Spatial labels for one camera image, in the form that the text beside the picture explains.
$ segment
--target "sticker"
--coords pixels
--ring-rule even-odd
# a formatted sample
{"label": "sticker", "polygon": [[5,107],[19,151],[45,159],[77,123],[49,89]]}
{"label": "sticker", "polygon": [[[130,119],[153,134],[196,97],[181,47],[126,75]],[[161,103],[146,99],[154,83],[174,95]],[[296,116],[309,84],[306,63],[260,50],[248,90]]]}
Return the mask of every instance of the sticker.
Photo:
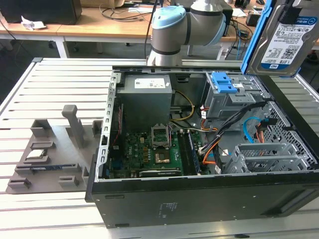
{"label": "sticker", "polygon": [[158,218],[167,218],[174,214],[178,203],[161,203],[159,205]]}
{"label": "sticker", "polygon": [[241,83],[239,83],[239,84],[233,84],[233,87],[235,87],[235,88],[244,88]]}
{"label": "sticker", "polygon": [[141,78],[135,79],[135,89],[163,89],[164,78]]}
{"label": "sticker", "polygon": [[228,149],[223,149],[222,152],[223,152],[223,153],[221,154],[221,156],[229,155]]}
{"label": "sticker", "polygon": [[202,117],[203,119],[206,119],[206,111],[202,111],[202,112],[201,112],[201,117]]}
{"label": "sticker", "polygon": [[218,174],[221,173],[221,169],[220,169],[217,165],[215,166],[215,171],[216,171],[216,173],[218,173]]}
{"label": "sticker", "polygon": [[288,67],[304,44],[303,36],[314,28],[317,21],[316,17],[299,16],[294,25],[279,23],[261,61],[262,67],[278,70]]}

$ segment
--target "wooden desk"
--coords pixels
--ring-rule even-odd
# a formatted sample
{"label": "wooden desk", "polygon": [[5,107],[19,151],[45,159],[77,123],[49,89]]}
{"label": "wooden desk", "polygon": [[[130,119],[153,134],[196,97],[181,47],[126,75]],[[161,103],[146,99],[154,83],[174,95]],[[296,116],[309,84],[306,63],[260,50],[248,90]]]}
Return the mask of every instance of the wooden desk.
{"label": "wooden desk", "polygon": [[[250,6],[247,7],[246,12],[251,10],[251,6],[257,5],[255,0],[251,0]],[[138,13],[123,12],[113,17],[126,17],[137,15]],[[151,15],[145,15],[145,19],[139,22],[118,22],[103,17],[98,8],[83,8],[82,15],[76,25],[60,25],[60,24],[48,24],[46,29],[30,31],[25,29],[19,23],[7,23],[5,19],[1,17],[2,22],[14,34],[16,39],[21,40],[53,40],[56,42],[60,57],[69,57],[66,42],[67,41],[87,41],[97,42],[98,52],[102,52],[101,42],[127,42],[127,43],[144,43],[145,34],[147,31],[148,22]],[[246,18],[235,18],[238,22],[246,25]],[[244,26],[239,25],[240,29],[245,30]],[[150,36],[152,34],[152,28],[149,32],[148,43],[150,43]],[[7,31],[0,25],[0,39],[12,39]],[[222,51],[227,50],[232,43],[236,40],[236,31],[233,27],[229,27],[227,36],[222,37],[220,40],[221,50],[219,57],[222,55]],[[319,41],[313,48],[319,49]]]}
{"label": "wooden desk", "polygon": [[[126,10],[126,8],[119,9],[116,12],[124,10]],[[105,12],[107,15],[110,15],[111,13],[112,12],[110,10]],[[113,15],[112,17],[122,18],[134,15],[138,15],[138,13],[124,12],[122,14]],[[144,15],[144,18],[146,20],[150,20],[151,15]],[[149,24],[146,20],[138,22],[118,22],[103,17],[98,8],[83,8],[81,17],[77,21],[77,24],[62,25],[58,29],[57,35],[145,39],[145,34]]]}
{"label": "wooden desk", "polygon": [[[7,23],[5,18],[0,14],[0,19],[6,29],[10,31],[12,35],[18,40],[39,40],[39,41],[55,41],[60,57],[69,57],[67,52],[66,42],[63,37],[57,36],[56,32],[60,28],[61,24],[47,24],[47,28],[30,31],[25,29],[20,23]],[[0,39],[12,40],[12,36],[8,34],[6,30],[0,24]],[[11,45],[3,42],[7,48],[12,48]]]}
{"label": "wooden desk", "polygon": [[[7,23],[5,18],[0,14],[0,20],[12,34],[23,34],[23,35],[51,35],[56,36],[56,32],[60,28],[61,24],[47,24],[47,28],[44,29],[36,29],[34,31],[30,31],[25,29],[20,23]],[[8,34],[6,29],[0,24],[0,34]]]}

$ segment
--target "gray 3d printed holder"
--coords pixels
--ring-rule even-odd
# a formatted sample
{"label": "gray 3d printed holder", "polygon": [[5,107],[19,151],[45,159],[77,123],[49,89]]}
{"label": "gray 3d printed holder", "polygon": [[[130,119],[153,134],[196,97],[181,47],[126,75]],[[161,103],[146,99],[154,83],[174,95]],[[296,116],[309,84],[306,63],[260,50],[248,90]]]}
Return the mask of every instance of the gray 3d printed holder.
{"label": "gray 3d printed holder", "polygon": [[70,126],[51,126],[36,119],[33,133],[11,177],[7,193],[85,191],[92,158],[99,146],[101,120],[82,125],[76,105],[65,105],[62,115]]}

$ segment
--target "black cable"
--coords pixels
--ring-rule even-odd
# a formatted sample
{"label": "black cable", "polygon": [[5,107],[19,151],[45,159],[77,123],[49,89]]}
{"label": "black cable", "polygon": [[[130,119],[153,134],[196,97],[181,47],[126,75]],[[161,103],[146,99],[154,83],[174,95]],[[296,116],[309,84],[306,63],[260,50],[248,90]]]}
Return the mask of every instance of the black cable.
{"label": "black cable", "polygon": [[150,19],[149,25],[148,25],[148,30],[147,30],[146,36],[145,36],[145,42],[144,42],[144,57],[145,57],[145,59],[146,59],[146,42],[148,41],[150,26],[151,26],[151,22],[152,22],[153,15],[154,15],[154,12],[156,10],[157,4],[158,4],[158,0],[155,0],[154,6],[153,6],[153,10],[152,10],[152,13],[151,13],[151,19]]}
{"label": "black cable", "polygon": [[[1,25],[5,28],[5,30],[9,33],[9,35],[12,36],[13,39],[16,40],[18,44],[20,44],[20,42],[19,42],[19,41],[11,34],[11,32],[4,26],[3,22],[1,21],[1,19],[0,19],[0,23],[1,23]],[[33,56],[29,51],[27,51],[27,49],[25,49],[24,46],[22,46],[22,44],[20,44],[20,46],[21,46],[32,58],[34,58],[34,56]]]}
{"label": "black cable", "polygon": [[237,40],[238,40],[238,32],[237,32],[237,29],[238,29],[238,28],[237,28],[235,25],[232,25],[232,24],[230,24],[230,25],[235,28],[235,31],[236,31],[236,40],[234,41],[233,45],[231,46],[230,51],[227,53],[225,59],[227,59],[227,57],[230,55],[231,51],[233,50],[233,48],[234,48],[234,46],[235,46],[235,44],[236,44],[236,42],[237,42]]}
{"label": "black cable", "polygon": [[107,10],[110,10],[111,8],[106,8],[104,10],[101,10],[101,14],[103,17],[107,18],[107,19],[110,19],[110,20],[114,20],[114,21],[121,21],[121,22],[132,22],[132,21],[140,21],[142,19],[138,19],[138,16],[144,16],[144,15],[147,15],[147,14],[150,14],[149,12],[146,12],[146,13],[141,13],[141,14],[138,14],[138,15],[134,15],[134,16],[127,16],[127,17],[112,17],[113,14],[121,14],[123,12],[120,12],[120,13],[116,13],[114,12],[113,9],[112,10],[112,14],[110,16],[107,16],[106,14],[104,14]]}
{"label": "black cable", "polygon": [[253,103],[250,104],[248,106],[243,107],[241,110],[239,110],[238,112],[236,112],[235,114],[233,114],[231,117],[229,117],[217,130],[214,139],[207,143],[206,145],[204,145],[204,147],[202,148],[202,151],[204,151],[207,148],[210,148],[214,143],[216,143],[221,136],[225,133],[225,131],[230,128],[233,124],[235,124],[236,122],[238,122],[248,111],[250,111],[251,109],[254,108],[259,108],[259,107],[264,107],[269,100],[266,101],[261,101],[261,102],[257,102],[257,103]]}
{"label": "black cable", "polygon": [[240,22],[238,22],[236,20],[233,20],[233,22],[236,22],[237,24],[240,24],[240,25],[244,26],[245,28],[247,28],[250,31],[251,35],[250,35],[249,38],[247,37],[247,40],[250,40],[253,37],[254,33],[248,26],[246,26],[245,24],[242,24],[242,23],[240,23]]}

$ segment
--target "black computer case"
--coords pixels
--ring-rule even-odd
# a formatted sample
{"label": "black computer case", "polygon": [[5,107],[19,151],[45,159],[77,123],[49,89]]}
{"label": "black computer case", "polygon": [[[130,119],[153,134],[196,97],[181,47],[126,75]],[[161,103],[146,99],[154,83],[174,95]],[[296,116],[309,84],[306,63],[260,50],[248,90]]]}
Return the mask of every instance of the black computer case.
{"label": "black computer case", "polygon": [[74,25],[82,13],[80,0],[0,0],[0,10],[8,23],[21,16],[44,24]]}

